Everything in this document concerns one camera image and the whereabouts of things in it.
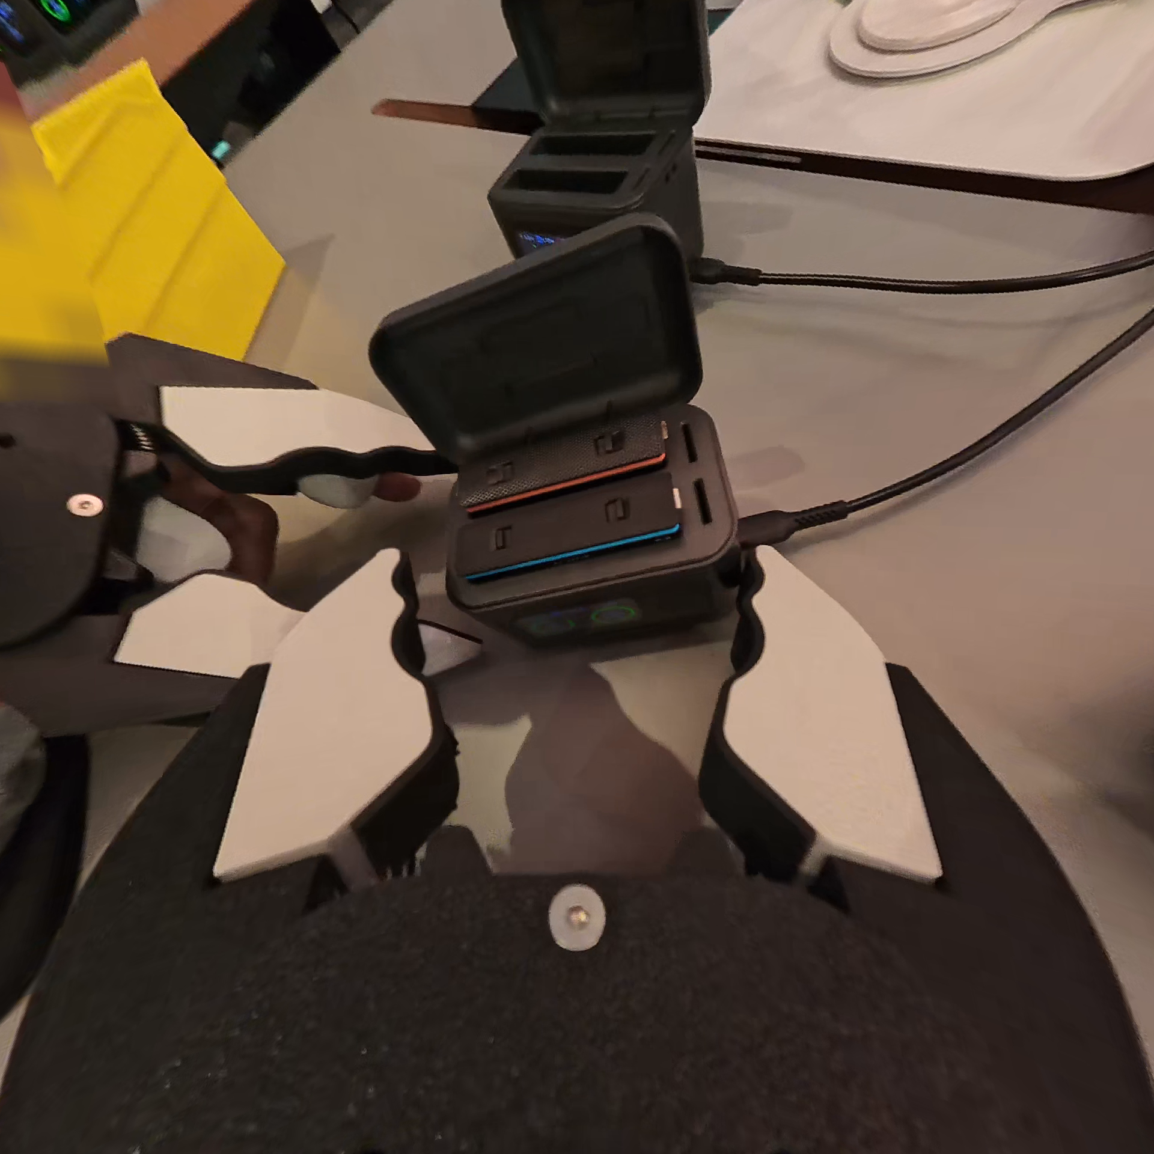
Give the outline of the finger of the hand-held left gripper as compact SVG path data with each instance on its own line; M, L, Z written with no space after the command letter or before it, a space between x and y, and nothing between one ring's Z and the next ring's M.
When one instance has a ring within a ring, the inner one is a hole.
M113 661L236 678L270 661L301 617L256 584L197 572L129 613Z
M384 474L456 466L399 411L325 388L162 384L158 433L227 492L364 504Z

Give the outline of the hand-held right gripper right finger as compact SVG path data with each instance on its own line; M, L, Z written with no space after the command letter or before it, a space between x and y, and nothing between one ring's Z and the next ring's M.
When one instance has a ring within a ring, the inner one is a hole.
M747 555L735 606L700 802L743 873L804 882L849 861L937 882L943 865L878 645L772 547Z

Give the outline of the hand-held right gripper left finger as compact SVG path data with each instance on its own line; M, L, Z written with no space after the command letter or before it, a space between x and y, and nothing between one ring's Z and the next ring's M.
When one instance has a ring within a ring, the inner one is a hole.
M403 873L456 806L456 741L425 672L415 586L378 551L270 657L213 876L327 857L344 884Z

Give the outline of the yellow plastic bin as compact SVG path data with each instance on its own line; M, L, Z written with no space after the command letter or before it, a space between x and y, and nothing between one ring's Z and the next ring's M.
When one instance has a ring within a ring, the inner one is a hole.
M282 270L142 60L36 121L1 68L1 356L144 335L242 358Z

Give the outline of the black battery charger case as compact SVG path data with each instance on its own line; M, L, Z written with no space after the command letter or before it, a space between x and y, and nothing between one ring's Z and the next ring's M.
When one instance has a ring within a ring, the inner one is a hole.
M653 213L702 254L704 1L501 1L541 125L488 190L511 254Z
M658 415L662 466L578 488L666 474L680 533L503 578L466 582L448 496L445 594L456 610L527 645L674 631L731 612L741 576L737 506L702 382L684 256L668 225L631 215L437 292L378 323L368 362L401 411L456 470L527 439Z
M136 11L136 1L1 1L1 64L15 84L79 64Z

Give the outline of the black battery orange stripe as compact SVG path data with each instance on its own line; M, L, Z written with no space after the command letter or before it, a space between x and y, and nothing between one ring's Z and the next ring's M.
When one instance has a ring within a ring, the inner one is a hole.
M498 449L460 464L454 500L480 515L590 484L658 468L668 455L668 425L658 415L582 425L566 433Z

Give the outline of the black battery blue stripe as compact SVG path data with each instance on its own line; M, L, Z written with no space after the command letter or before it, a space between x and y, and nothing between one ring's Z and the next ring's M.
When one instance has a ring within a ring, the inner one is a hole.
M645 474L470 519L454 531L450 560L466 582L484 582L666 541L680 525L678 486Z

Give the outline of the person's left hand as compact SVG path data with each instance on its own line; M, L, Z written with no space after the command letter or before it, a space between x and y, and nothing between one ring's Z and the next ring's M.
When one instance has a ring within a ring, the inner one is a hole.
M227 572L252 584L266 584L276 559L278 515L256 496L235 494L201 476L176 455L164 455L166 480L162 496L217 529L229 547ZM407 502L421 490L419 478L405 472L382 472L368 478L309 474L297 490L329 508L358 508L368 498Z

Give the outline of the black honeycomb cushion pad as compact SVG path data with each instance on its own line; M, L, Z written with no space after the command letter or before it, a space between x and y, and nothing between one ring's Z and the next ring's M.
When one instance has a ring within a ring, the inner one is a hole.
M46 774L1 849L1 1016L27 994L78 884L87 814L85 735L46 741Z

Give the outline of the wooden work table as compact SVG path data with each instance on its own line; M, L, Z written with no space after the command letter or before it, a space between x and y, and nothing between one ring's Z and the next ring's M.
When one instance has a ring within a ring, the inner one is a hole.
M172 78L193 54L254 13L256 1L150 1L68 78L72 93L142 60L152 78Z

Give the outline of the white base mat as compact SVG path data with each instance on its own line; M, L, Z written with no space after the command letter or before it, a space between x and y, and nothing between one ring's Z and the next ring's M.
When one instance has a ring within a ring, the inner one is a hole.
M1057 182L1151 164L1151 1L1014 1L874 48L865 1L741 1L709 35L698 139Z

